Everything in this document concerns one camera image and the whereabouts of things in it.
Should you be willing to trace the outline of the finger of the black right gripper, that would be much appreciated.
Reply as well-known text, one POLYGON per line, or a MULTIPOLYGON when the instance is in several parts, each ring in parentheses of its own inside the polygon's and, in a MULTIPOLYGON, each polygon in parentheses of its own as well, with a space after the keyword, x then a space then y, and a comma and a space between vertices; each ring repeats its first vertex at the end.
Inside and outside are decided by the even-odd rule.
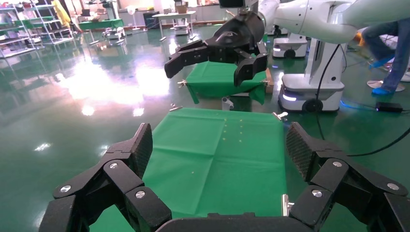
POLYGON ((208 61, 208 55, 208 46, 202 40, 184 44, 165 63, 165 74, 171 79, 186 66, 208 61))
POLYGON ((252 80, 255 74, 263 72, 267 68, 268 52, 265 43, 257 43, 256 47, 248 53, 242 49, 235 49, 237 53, 237 68, 234 72, 234 86, 240 86, 244 81, 252 80))

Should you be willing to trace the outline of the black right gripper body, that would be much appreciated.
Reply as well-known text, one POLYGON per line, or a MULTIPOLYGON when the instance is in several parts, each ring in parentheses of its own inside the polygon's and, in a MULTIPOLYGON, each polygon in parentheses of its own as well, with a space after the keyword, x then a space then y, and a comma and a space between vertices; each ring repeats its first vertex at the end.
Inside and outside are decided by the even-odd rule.
POLYGON ((264 21, 255 12, 239 14, 225 22, 214 35, 205 40, 208 60, 239 63, 260 54, 258 43, 264 35, 264 21))

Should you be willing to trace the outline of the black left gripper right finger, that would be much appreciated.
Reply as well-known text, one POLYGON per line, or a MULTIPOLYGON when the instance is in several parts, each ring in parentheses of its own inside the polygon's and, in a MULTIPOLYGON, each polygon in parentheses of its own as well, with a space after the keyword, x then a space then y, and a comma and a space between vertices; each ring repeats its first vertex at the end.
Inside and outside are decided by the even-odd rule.
POLYGON ((410 229, 409 191, 400 183, 355 162, 331 142, 316 139, 293 122, 286 150, 308 186, 289 216, 317 232, 333 206, 346 207, 369 232, 410 229))

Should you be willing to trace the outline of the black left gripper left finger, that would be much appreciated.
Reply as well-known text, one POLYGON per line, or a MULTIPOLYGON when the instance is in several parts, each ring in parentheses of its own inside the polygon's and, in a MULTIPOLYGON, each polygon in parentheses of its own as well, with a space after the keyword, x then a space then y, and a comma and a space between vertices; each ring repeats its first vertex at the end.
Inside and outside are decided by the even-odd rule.
POLYGON ((111 145, 96 165, 54 190, 39 231, 88 232, 111 206, 134 231, 156 231, 172 212, 143 181, 152 151, 152 129, 143 123, 132 138, 111 145))

